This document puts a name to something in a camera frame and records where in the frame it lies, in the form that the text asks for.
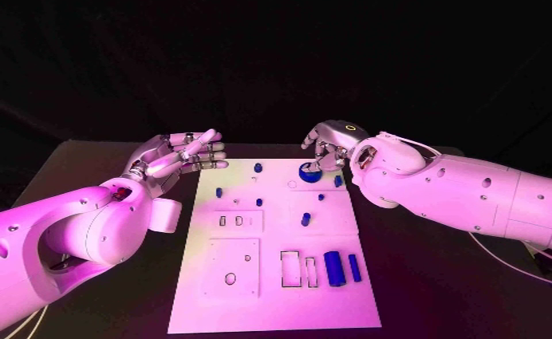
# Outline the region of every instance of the dark table surface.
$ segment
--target dark table surface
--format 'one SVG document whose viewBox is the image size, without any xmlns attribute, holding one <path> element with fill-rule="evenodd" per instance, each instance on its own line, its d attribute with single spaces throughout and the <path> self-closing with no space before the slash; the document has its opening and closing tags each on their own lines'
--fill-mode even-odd
<svg viewBox="0 0 552 339">
<path fill-rule="evenodd" d="M 140 144 L 66 141 L 55 150 L 16 206 L 94 186 L 121 174 Z M 297 145 L 226 144 L 231 158 L 311 158 Z M 461 155 L 454 148 L 442 152 Z M 166 198 L 183 203 L 173 234 L 148 231 L 135 255 L 50 306 L 35 338 L 519 338 L 552 336 L 552 287 L 515 272 L 467 233 L 405 208 L 373 206 L 344 178 L 382 328 L 167 335 L 199 173 L 183 175 Z M 536 272 L 519 242 L 486 242 Z M 4 337 L 10 332 L 0 332 Z M 22 330 L 26 337 L 29 329 Z"/>
</svg>

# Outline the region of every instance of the rectangular hole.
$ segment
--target rectangular hole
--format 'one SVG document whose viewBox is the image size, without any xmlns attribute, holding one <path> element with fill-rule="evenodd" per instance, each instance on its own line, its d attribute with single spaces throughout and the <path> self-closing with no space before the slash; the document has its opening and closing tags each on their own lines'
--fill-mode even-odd
<svg viewBox="0 0 552 339">
<path fill-rule="evenodd" d="M 316 262 L 314 258 L 307 258 L 304 260 L 306 267 L 307 267 L 307 286 L 308 287 L 319 287 L 319 278 L 316 276 Z"/>
<path fill-rule="evenodd" d="M 298 251 L 281 251 L 281 287 L 301 287 Z"/>
</svg>

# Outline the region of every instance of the black backdrop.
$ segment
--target black backdrop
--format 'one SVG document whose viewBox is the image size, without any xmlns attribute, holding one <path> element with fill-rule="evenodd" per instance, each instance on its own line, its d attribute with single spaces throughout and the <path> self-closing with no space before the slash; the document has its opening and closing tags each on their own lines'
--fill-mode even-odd
<svg viewBox="0 0 552 339">
<path fill-rule="evenodd" d="M 329 118 L 552 175 L 551 0 L 0 0 L 3 167 Z"/>
</svg>

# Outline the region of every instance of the white board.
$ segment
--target white board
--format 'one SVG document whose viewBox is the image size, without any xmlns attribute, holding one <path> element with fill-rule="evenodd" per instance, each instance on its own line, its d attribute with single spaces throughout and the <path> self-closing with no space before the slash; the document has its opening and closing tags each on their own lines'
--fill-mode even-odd
<svg viewBox="0 0 552 339">
<path fill-rule="evenodd" d="M 298 177 L 306 160 L 228 161 L 225 170 L 203 171 L 199 179 L 167 332 L 379 327 L 349 192 L 333 184 L 342 173 L 307 183 Z M 342 258 L 340 287 L 329 285 L 329 251 Z M 349 254 L 360 282 L 353 282 Z"/>
</svg>

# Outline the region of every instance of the robotic hand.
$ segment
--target robotic hand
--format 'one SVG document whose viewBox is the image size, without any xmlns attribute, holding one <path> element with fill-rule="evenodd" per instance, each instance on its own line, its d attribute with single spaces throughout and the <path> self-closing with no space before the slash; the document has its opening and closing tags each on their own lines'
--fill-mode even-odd
<svg viewBox="0 0 552 339">
<path fill-rule="evenodd" d="M 418 216 L 468 232 L 552 247 L 552 179 L 483 160 L 442 155 L 386 132 L 370 137 L 350 122 L 316 125 L 306 171 L 334 171 L 350 161 L 353 184 L 378 206 L 399 204 Z M 429 152 L 424 157 L 418 145 Z"/>
<path fill-rule="evenodd" d="M 228 167 L 221 138 L 212 129 L 156 136 L 118 178 L 0 213 L 0 329 L 124 262 L 147 230 L 174 232 L 182 205 L 157 197 L 180 174 Z M 55 253 L 68 259 L 52 266 Z"/>
</svg>

